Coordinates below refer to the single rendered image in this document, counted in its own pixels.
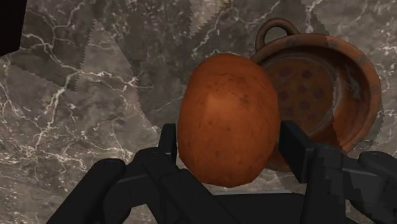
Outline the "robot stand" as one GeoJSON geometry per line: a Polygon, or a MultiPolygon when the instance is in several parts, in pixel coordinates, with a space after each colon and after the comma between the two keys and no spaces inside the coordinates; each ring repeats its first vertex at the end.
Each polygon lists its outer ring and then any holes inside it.
{"type": "Polygon", "coordinates": [[[0,57],[20,48],[27,0],[0,0],[0,57]]]}

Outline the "brown potato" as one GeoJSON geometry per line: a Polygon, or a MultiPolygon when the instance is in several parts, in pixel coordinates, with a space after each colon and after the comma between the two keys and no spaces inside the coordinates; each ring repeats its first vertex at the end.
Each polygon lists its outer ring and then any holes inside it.
{"type": "Polygon", "coordinates": [[[252,182],[279,129],[277,93],[251,59],[221,53],[194,69],[181,103],[178,149],[201,182],[228,188],[252,182]]]}

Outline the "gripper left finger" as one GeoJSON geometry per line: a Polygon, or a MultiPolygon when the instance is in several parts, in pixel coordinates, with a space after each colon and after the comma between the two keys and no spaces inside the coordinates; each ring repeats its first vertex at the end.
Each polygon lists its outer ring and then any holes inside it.
{"type": "Polygon", "coordinates": [[[46,224],[123,224],[133,207],[148,205],[158,224],[239,224],[193,174],[176,165],[176,126],[165,124],[158,146],[126,164],[97,161],[46,224]]]}

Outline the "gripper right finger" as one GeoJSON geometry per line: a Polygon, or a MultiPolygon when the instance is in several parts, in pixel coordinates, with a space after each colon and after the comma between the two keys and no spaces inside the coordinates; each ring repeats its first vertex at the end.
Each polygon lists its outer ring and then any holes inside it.
{"type": "Polygon", "coordinates": [[[397,224],[397,158],[313,142],[293,121],[281,122],[279,152],[299,183],[307,185],[300,224],[346,224],[349,200],[375,224],[397,224]]]}

